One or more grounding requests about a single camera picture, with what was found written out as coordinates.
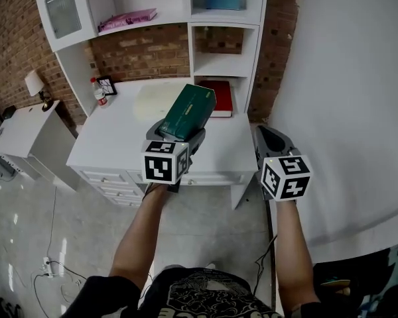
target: forearm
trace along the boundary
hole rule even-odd
[[[143,289],[155,257],[165,197],[166,186],[160,185],[144,198],[132,224],[119,243],[110,276],[126,277],[139,289]]]
[[[311,257],[294,201],[277,204],[276,273],[285,311],[291,311],[298,304],[318,301],[313,287]]]

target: green box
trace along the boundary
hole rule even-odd
[[[213,89],[186,84],[159,127],[173,141],[187,141],[203,129],[217,104]]]

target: power strip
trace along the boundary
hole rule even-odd
[[[44,269],[46,270],[46,273],[48,273],[48,277],[53,278],[52,266],[50,263],[50,259],[48,259],[48,257],[44,257],[43,262],[44,262],[43,266],[44,266]]]

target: person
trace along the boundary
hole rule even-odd
[[[182,266],[156,276],[138,308],[165,201],[166,185],[152,184],[117,248],[109,276],[89,277],[62,317],[279,317],[251,293],[245,280],[220,270]],[[294,201],[277,204],[277,227],[276,273],[285,316],[322,317]]]

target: lamp shade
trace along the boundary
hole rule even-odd
[[[25,77],[25,83],[31,97],[34,97],[44,87],[44,82],[42,82],[35,70],[28,73]]]

